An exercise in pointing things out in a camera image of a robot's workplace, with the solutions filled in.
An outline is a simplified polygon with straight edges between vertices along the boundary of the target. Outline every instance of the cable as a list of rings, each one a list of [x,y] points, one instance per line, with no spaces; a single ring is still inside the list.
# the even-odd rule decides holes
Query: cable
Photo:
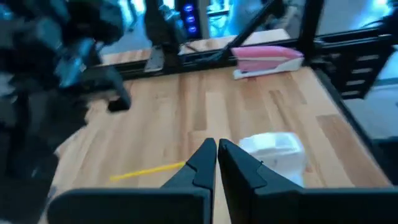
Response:
[[[188,48],[188,49],[190,49],[190,50],[192,50],[192,51],[194,51],[194,52],[199,52],[199,50],[196,49],[196,48],[194,48],[194,47],[192,47],[192,46],[190,45],[190,43],[183,43],[183,45],[186,46],[186,48]]]
[[[367,24],[361,26],[361,28],[365,28],[367,26],[370,26],[370,25],[376,24],[376,23],[380,23],[380,22],[384,22],[384,19],[379,19],[379,20],[376,20],[376,21],[373,21],[373,22],[368,22]]]

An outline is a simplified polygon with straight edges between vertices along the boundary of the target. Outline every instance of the metal frame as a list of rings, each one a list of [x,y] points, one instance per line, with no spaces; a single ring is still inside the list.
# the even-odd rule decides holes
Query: metal frame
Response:
[[[393,36],[388,33],[388,27],[385,26],[316,36],[323,2],[324,0],[307,0],[298,39],[252,44],[250,46],[278,45],[303,52],[305,64],[314,69],[322,85],[328,90],[333,101],[367,145],[388,178],[393,182],[398,181],[392,171],[395,169],[394,166],[386,162],[381,150],[367,137],[342,102],[344,99],[365,97],[381,68],[393,52]],[[124,80],[235,66],[236,59],[231,55],[230,48],[241,45],[257,27],[258,22],[262,19],[261,17],[268,12],[262,10],[248,25],[248,28],[225,48],[181,56],[183,63],[179,67],[164,67],[163,70],[158,72],[144,72],[145,60],[112,66],[116,68]],[[86,82],[81,83],[78,89],[95,92],[108,88],[110,86],[107,83]]]

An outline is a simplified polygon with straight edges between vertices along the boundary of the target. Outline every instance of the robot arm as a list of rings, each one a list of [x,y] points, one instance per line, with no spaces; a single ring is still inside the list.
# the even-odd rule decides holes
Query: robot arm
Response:
[[[107,99],[110,112],[131,105],[116,69],[86,69],[101,64],[98,46],[118,41],[125,26],[118,1],[1,6],[0,198],[10,200],[0,200],[0,219],[34,223],[58,165],[54,151],[86,125],[88,99],[106,90],[118,96]]]

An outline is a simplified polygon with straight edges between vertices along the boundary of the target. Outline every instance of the floor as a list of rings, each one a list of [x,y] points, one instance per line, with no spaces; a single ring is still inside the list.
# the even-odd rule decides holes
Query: floor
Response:
[[[102,54],[137,50],[151,47],[146,39],[142,13],[145,10],[142,0],[134,0],[140,11],[139,21],[134,32],[126,34],[118,43],[103,49]],[[172,1],[165,1],[173,6]],[[293,0],[293,3],[303,5],[305,0]],[[326,0],[318,34],[328,34],[346,30],[360,29],[369,22],[380,19],[391,10],[386,6],[386,0]],[[230,35],[228,17],[211,19],[212,37]],[[300,20],[291,22],[286,31],[291,37],[297,37]],[[379,75],[377,86],[364,100],[348,100],[346,104],[355,117],[373,138],[398,136],[398,54],[393,54]]]

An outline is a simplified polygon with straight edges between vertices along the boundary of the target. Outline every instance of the black structure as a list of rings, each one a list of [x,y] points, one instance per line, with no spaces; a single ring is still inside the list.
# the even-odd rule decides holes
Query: black structure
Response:
[[[2,8],[1,12],[10,10],[13,13],[3,14],[1,17],[5,20],[0,21],[3,29],[0,33],[0,69],[2,77],[6,77],[5,81],[0,80],[0,86],[4,85],[7,90],[6,94],[0,92],[2,93],[0,99],[17,96],[17,100],[9,101],[16,118],[0,121],[0,142],[2,143],[0,145],[0,172],[2,172],[0,173],[0,218],[18,223],[33,223],[40,216],[47,196],[46,192],[49,191],[57,166],[57,157],[53,152],[67,137],[86,124],[84,117],[87,98],[99,96],[104,91],[115,91],[119,100],[111,102],[108,109],[110,111],[125,110],[129,108],[131,102],[129,94],[123,88],[123,80],[235,66],[236,59],[231,54],[231,48],[241,45],[271,12],[284,13],[280,0],[268,0],[245,31],[225,48],[178,55],[178,47],[183,35],[181,33],[181,35],[176,35],[173,30],[179,27],[179,19],[173,17],[167,20],[168,10],[163,10],[159,6],[160,1],[147,0],[146,3],[149,4],[147,5],[148,16],[146,16],[147,34],[154,45],[161,47],[166,58],[162,70],[145,72],[146,61],[93,67],[101,63],[98,56],[100,45],[117,41],[123,35],[123,20],[120,8],[115,4],[116,0],[69,0],[67,3],[64,0],[37,0],[37,4],[35,2],[33,0],[7,0],[5,5],[9,9]],[[397,24],[398,11],[394,10],[392,15],[384,18],[377,28],[316,36],[322,8],[323,0],[307,0],[298,39],[256,45],[279,45],[302,51],[306,65],[316,71],[322,84],[366,143],[384,172],[393,183],[397,183],[396,165],[386,160],[386,155],[366,136],[342,103],[342,99],[363,98],[373,85],[380,69],[392,53],[391,46],[396,43],[397,31],[394,30],[394,25]],[[157,21],[151,20],[150,15],[154,15],[153,19]],[[35,100],[36,93],[45,93],[44,106],[38,106],[41,101]],[[44,111],[37,119],[35,119],[35,106]],[[206,141],[205,148],[213,148],[209,146],[209,141]],[[225,184],[230,201],[229,209],[234,209],[234,201],[240,200],[246,203],[247,207],[252,208],[251,212],[240,210],[241,208],[236,211],[239,216],[233,218],[238,223],[264,221],[263,214],[253,211],[256,211],[257,207],[269,208],[269,203],[275,202],[275,198],[280,202],[286,202],[283,205],[278,204],[280,211],[286,208],[290,211],[289,214],[297,219],[306,219],[305,214],[310,209],[314,209],[307,206],[315,201],[318,204],[324,203],[325,206],[340,203],[343,205],[339,208],[347,210],[349,208],[345,205],[357,205],[363,209],[362,215],[366,213],[369,217],[372,217],[371,215],[375,218],[380,218],[380,215],[390,217],[389,215],[393,214],[392,212],[384,213],[391,210],[389,207],[381,206],[387,204],[380,204],[395,199],[396,192],[393,190],[307,191],[281,179],[262,166],[259,171],[254,172],[253,164],[259,165],[258,161],[252,161],[250,156],[236,152],[239,150],[230,142],[222,140],[220,145],[225,148],[220,149],[219,154],[220,164],[223,164],[221,168],[224,170],[223,181],[231,183],[238,180],[239,183],[234,185],[239,190],[243,190],[243,195],[253,198],[247,201],[235,195],[234,199],[233,194],[228,196],[228,189],[233,192],[234,187],[229,183]],[[202,154],[203,151],[209,153],[212,150],[201,147],[197,153]],[[245,171],[246,165],[242,165],[247,162],[235,161],[235,154],[241,154],[242,158],[252,161],[253,164],[247,165],[248,169],[252,167],[249,175]],[[213,160],[203,162],[195,158],[197,157],[193,157],[193,160],[190,160],[191,162],[161,189],[66,193],[54,200],[50,206],[49,220],[58,223],[58,218],[71,215],[70,218],[76,222],[82,220],[90,222],[95,219],[90,215],[95,213],[103,215],[104,222],[112,219],[113,215],[120,215],[127,221],[145,222],[145,218],[148,217],[144,212],[145,207],[141,208],[134,203],[150,200],[155,202],[159,199],[158,202],[165,205],[165,203],[173,202],[169,199],[176,196],[179,203],[195,205],[195,211],[192,211],[192,214],[196,221],[208,223],[211,221],[209,220],[211,210],[208,209],[213,205],[211,188],[213,183],[204,178],[208,175],[203,174],[209,174],[213,178],[214,168],[209,168],[209,166],[214,167],[214,163]],[[280,188],[275,189],[272,182],[279,183]],[[271,191],[265,190],[264,183],[271,187]],[[81,213],[73,210],[77,203],[76,198],[82,200],[81,203],[85,205],[85,208],[88,208],[86,207],[88,205],[97,204],[97,211],[87,210],[87,213]],[[118,198],[117,200],[126,198],[123,201],[125,206],[141,212],[130,214],[114,211],[106,217],[106,213],[102,211],[111,209],[110,207],[116,208],[116,205],[110,206],[115,203],[115,198]],[[373,204],[365,205],[359,202],[358,198]],[[69,205],[69,209],[64,209],[65,205]],[[164,216],[159,215],[159,219],[155,221],[191,222],[194,219],[188,216],[173,217],[176,215],[176,210],[170,213],[165,213],[166,210],[162,210],[161,207],[157,207],[157,210]],[[350,217],[347,210],[338,210],[342,218]],[[350,215],[357,218],[359,210],[351,210],[353,212]],[[319,214],[320,218],[328,217],[326,209],[320,211]],[[150,215],[149,218],[156,218],[152,213]],[[270,219],[278,220],[282,215],[275,211],[270,215]]]

